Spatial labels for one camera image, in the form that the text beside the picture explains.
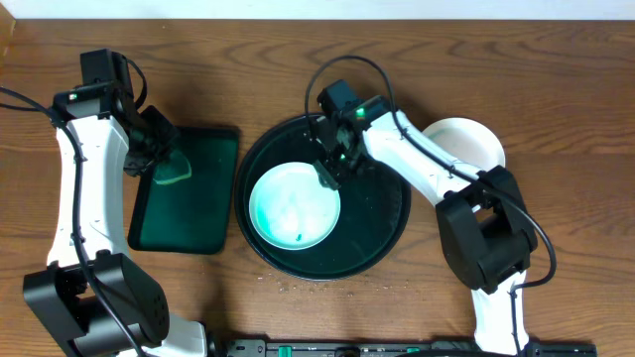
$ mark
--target wooden table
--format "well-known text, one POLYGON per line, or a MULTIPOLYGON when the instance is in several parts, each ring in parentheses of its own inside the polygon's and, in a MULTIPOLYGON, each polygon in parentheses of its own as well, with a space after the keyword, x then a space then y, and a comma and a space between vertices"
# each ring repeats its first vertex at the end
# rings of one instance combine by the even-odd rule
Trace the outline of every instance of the wooden table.
MULTIPOLYGON (((420 128, 464 116, 502 141, 560 263, 550 284, 525 292, 530 334, 590 341, 604 357, 635 354, 635 24, 19 21, 0 83, 49 104, 80 84, 79 54, 100 48, 143 68, 147 103, 175 124, 238 126, 241 157, 302 111, 320 63, 343 54, 379 61, 420 128)), ((329 70, 317 89, 338 78, 364 96, 384 92, 357 63, 329 70)), ((60 353, 22 297, 22 277, 43 269, 51 248, 60 172, 48 120, 2 111, 3 355, 60 353)), ((124 184, 127 231, 137 181, 124 184)), ((469 291, 447 267, 434 210, 418 194, 392 252, 343 281, 314 284, 276 271, 247 245, 233 214, 220 255, 132 255, 172 311, 222 336, 417 341, 473 333, 469 291)), ((547 267, 541 247, 529 278, 547 267)))

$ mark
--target green connector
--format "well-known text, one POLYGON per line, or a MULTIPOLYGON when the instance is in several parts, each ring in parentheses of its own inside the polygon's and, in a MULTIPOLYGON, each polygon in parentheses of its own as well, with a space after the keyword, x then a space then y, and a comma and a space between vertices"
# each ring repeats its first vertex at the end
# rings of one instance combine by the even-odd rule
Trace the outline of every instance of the green connector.
POLYGON ((278 347, 278 357, 292 357, 291 355, 292 355, 291 346, 278 347))

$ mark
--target wire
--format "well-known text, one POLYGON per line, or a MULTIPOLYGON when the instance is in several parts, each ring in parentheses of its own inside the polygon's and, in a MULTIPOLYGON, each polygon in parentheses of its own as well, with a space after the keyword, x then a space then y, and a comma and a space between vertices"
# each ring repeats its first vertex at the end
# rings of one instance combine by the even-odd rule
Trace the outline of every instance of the wire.
POLYGON ((513 286, 509 292, 510 299, 512 302, 511 303, 512 305, 512 335, 514 337, 514 344, 516 345, 517 355, 520 356, 522 350, 520 348, 520 343, 518 341, 518 326, 516 323, 516 291, 520 289, 524 289, 524 288, 534 288, 534 287, 544 285, 548 283, 554 277, 554 274, 556 273, 556 268, 558 267, 558 261, 556 260, 556 251, 554 249, 554 246, 552 245, 551 240, 549 239, 549 236, 547 235, 545 230, 543 230, 540 224, 538 224, 538 222, 529 213, 527 213, 527 211, 523 209, 521 205, 518 202, 516 202, 516 199, 514 199, 512 196, 510 196, 506 192, 503 192, 488 184, 485 184, 482 181, 474 179, 465 173, 462 173, 461 171, 457 170, 454 165, 447 164, 443 159, 438 158, 437 156, 432 154, 430 151, 428 151, 426 148, 424 148, 419 143, 417 143, 399 123, 399 120, 397 118, 397 107, 395 104, 395 91, 393 89, 392 83, 390 82, 390 79, 388 78, 388 74, 381 66, 379 66, 379 64, 375 63, 371 59, 367 59, 357 55, 345 55, 345 56, 340 56, 334 59, 330 59, 324 64, 322 64, 319 67, 319 69, 316 71, 314 76, 311 78, 311 81, 309 82, 309 86, 307 87, 307 92, 305 94, 305 115, 307 118, 309 118, 309 96, 311 94, 311 89, 314 83, 316 82, 316 79, 318 79, 319 75, 325 69, 327 69, 332 64, 341 60, 361 60, 369 64, 370 66, 372 66, 379 72, 379 74, 382 76, 384 80, 386 89, 388 90, 388 96, 390 99, 390 111, 392 113, 395 126, 397 127, 397 129, 399 130, 399 133, 402 135, 403 138, 405 138, 410 144, 412 144, 415 148, 417 148, 420 152, 422 152, 422 154, 427 156, 430 160, 435 162, 444 170, 450 172, 452 175, 455 175, 461 179, 468 181, 471 184, 474 184, 477 188, 481 189, 483 192, 491 194, 492 196, 498 198, 500 201, 507 203, 509 206, 517 210, 523 217, 525 217, 525 219, 527 219, 527 221, 532 225, 532 227, 540 235, 543 243, 545 244, 545 247, 547 248, 547 252, 549 254, 549 260, 550 260, 549 271, 543 278, 538 279, 534 282, 523 283, 523 284, 513 286))
POLYGON ((75 247, 75 253, 77 254, 77 259, 79 260, 79 266, 81 267, 81 271, 83 272, 86 281, 90 285, 90 288, 95 293, 95 296, 101 302, 104 309, 110 314, 110 316, 115 320, 119 328, 121 328, 122 332, 126 335, 126 338, 135 349, 137 354, 141 357, 146 356, 145 352, 141 349, 141 346, 135 339, 132 331, 128 328, 128 326, 123 322, 117 311, 114 309, 108 297, 103 293, 99 282, 97 281, 94 274, 88 268, 88 263, 86 262, 86 258, 84 257, 83 250, 83 238, 81 238, 81 227, 79 225, 79 204, 80 204, 80 193, 81 193, 81 175, 82 175, 82 164, 84 161, 83 155, 81 154, 81 148, 77 143, 77 139, 72 135, 66 124, 62 119, 58 117, 58 114, 55 111, 49 110, 39 104, 38 102, 18 93, 13 90, 0 87, 0 92, 11 95, 15 98, 18 98, 27 104, 31 105, 36 111, 40 111, 48 116, 54 126, 58 127, 62 132, 66 135, 68 140, 70 141, 70 145, 74 151, 74 161, 75 161, 75 181, 74 188, 72 192, 72 232, 70 233, 70 237, 72 239, 72 243, 75 247))
POLYGON ((4 104, 4 103, 0 103, 0 108, 18 110, 18 111, 38 111, 38 109, 36 108, 19 107, 15 105, 4 104))
POLYGON ((141 68, 139 68, 139 66, 136 63, 134 63, 131 59, 126 58, 126 60, 128 60, 128 63, 130 63, 130 65, 132 65, 133 68, 135 68, 135 70, 137 71, 137 74, 139 74, 139 76, 141 77, 141 80, 143 81, 143 86, 141 87, 141 93, 139 93, 139 98, 135 100, 135 108, 139 109, 141 108, 143 103, 146 101, 146 97, 148 96, 148 82, 146 81, 146 76, 143 75, 141 68))

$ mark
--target black tray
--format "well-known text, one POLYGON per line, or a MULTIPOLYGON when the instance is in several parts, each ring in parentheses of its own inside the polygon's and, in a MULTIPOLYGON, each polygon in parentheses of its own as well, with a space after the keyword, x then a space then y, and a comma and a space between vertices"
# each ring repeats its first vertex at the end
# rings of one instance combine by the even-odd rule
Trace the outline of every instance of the black tray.
POLYGON ((350 277, 379 262, 397 243, 410 213, 410 185, 387 166, 373 164, 339 190, 339 219, 323 241, 299 251, 270 245, 251 223, 249 197, 256 181, 273 167, 288 162, 312 164, 324 155, 323 148, 309 140, 308 130, 304 116, 296 117, 254 144, 238 170, 236 217, 247 242, 277 269, 317 281, 350 277))

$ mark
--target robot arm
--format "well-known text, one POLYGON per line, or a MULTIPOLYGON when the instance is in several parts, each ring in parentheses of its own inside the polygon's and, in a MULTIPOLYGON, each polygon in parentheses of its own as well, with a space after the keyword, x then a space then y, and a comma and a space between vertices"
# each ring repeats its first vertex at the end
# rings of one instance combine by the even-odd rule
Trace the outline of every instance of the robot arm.
MULTIPOLYGON (((407 180, 436 207, 445 259, 472 289, 477 344, 484 351, 515 355, 509 290, 525 280, 529 254, 537 244, 532 227, 504 203, 453 176, 405 140, 383 97, 362 102, 345 82, 338 81, 320 94, 318 102, 325 116, 310 122, 310 127, 327 153, 314 163, 322 182, 336 189, 368 159, 389 166, 407 180), (473 213, 488 208, 494 214, 479 223, 473 213)), ((522 202, 516 182, 505 169, 462 162, 416 129, 402 111, 396 114, 410 137, 437 158, 522 202)), ((523 348, 529 336, 523 328, 520 298, 516 315, 523 348)))
MULTIPOLYGON (((79 221, 89 268, 143 350, 153 356, 206 356, 204 327, 169 313, 161 286, 132 262, 123 230, 122 174, 140 175, 165 158, 178 131, 153 106, 137 112, 141 103, 133 101, 123 56, 108 50, 83 54, 81 68, 84 85, 56 95, 52 110, 81 147, 79 221)), ((58 141, 58 229, 47 269, 24 279, 25 301, 68 356, 136 355, 101 303, 79 296, 87 286, 70 239, 74 152, 61 129, 58 141)))

